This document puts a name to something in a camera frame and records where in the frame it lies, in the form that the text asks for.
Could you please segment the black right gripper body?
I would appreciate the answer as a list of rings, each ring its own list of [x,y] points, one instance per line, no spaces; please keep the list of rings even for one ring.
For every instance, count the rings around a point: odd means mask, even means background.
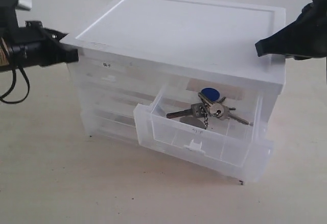
[[[296,20],[294,59],[326,57],[326,0],[312,0]]]

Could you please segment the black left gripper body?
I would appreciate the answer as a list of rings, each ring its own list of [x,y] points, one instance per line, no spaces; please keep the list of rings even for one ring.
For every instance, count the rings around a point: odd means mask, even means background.
[[[67,33],[45,28],[41,21],[26,21],[26,28],[36,37],[29,37],[32,42],[25,45],[25,67],[47,67],[60,63],[79,61],[78,50],[60,42]]]

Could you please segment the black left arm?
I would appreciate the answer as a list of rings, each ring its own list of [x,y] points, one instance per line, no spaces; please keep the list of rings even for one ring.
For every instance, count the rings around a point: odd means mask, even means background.
[[[39,20],[18,25],[16,11],[31,8],[32,0],[1,0],[1,72],[78,62],[78,50],[60,42],[67,33],[45,28]]]

